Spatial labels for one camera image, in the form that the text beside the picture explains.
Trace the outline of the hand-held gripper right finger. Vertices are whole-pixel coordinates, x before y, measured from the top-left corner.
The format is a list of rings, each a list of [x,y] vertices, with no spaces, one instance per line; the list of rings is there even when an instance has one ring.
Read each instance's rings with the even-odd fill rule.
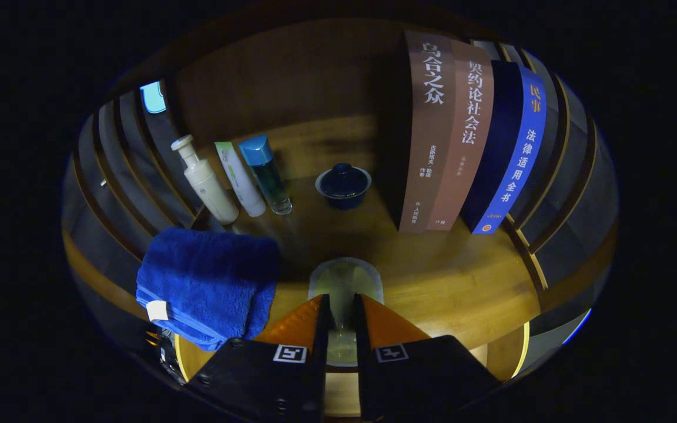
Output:
[[[430,337],[386,305],[354,296],[365,421],[452,421],[501,383],[453,335]]]

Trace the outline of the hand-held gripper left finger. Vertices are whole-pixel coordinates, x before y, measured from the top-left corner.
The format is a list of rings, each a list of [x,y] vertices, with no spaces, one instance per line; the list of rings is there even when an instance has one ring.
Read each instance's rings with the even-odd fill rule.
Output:
[[[244,422],[323,420],[330,297],[319,295],[296,309],[307,345],[233,338],[186,384],[186,393]]]

